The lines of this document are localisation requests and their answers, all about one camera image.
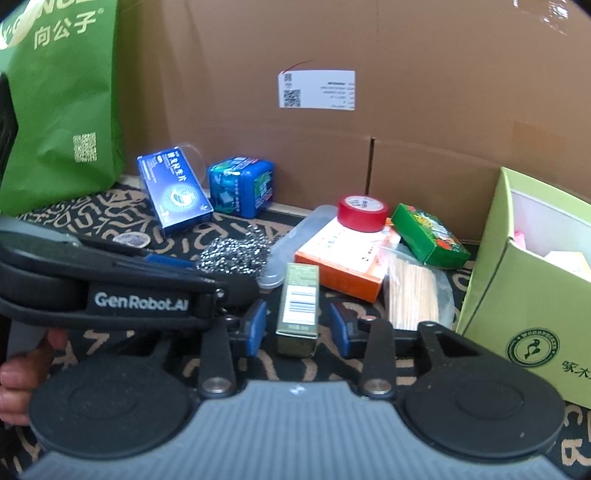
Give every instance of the finger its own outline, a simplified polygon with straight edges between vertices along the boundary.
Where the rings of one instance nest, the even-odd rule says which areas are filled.
[[[11,390],[0,387],[0,415],[27,413],[30,401],[30,390]]]
[[[19,427],[29,426],[29,415],[26,413],[0,413],[0,420]]]
[[[46,378],[53,360],[53,348],[44,346],[17,356],[0,367],[0,384],[6,388],[32,390]]]
[[[63,328],[50,328],[47,331],[47,340],[55,350],[65,350],[68,345],[68,336]]]

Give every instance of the blue box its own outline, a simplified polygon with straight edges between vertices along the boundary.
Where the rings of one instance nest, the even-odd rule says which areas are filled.
[[[254,218],[273,201],[273,163],[234,157],[208,169],[211,201],[216,212]]]
[[[144,155],[137,162],[165,235],[212,219],[212,204],[180,148]]]

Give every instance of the orange and white box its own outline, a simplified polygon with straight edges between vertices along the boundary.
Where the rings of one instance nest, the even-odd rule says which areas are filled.
[[[400,236],[390,225],[364,233],[342,226],[335,218],[301,247],[295,261],[320,268],[320,285],[375,302],[388,266],[380,262],[380,245],[395,247]]]

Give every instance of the qr code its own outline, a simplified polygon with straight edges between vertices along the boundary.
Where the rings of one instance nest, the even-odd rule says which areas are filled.
[[[283,103],[286,108],[301,107],[301,90],[283,90]]]
[[[86,163],[96,160],[96,133],[74,135],[74,161]]]

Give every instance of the small green box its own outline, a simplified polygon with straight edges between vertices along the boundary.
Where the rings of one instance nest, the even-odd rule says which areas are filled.
[[[591,282],[546,260],[551,251],[591,263],[591,205],[503,168],[456,331],[591,407]]]
[[[319,268],[289,263],[277,319],[277,351],[309,358],[318,340]]]
[[[422,210],[401,203],[392,215],[392,223],[419,262],[458,269],[470,258],[470,252],[455,235],[437,217]]]

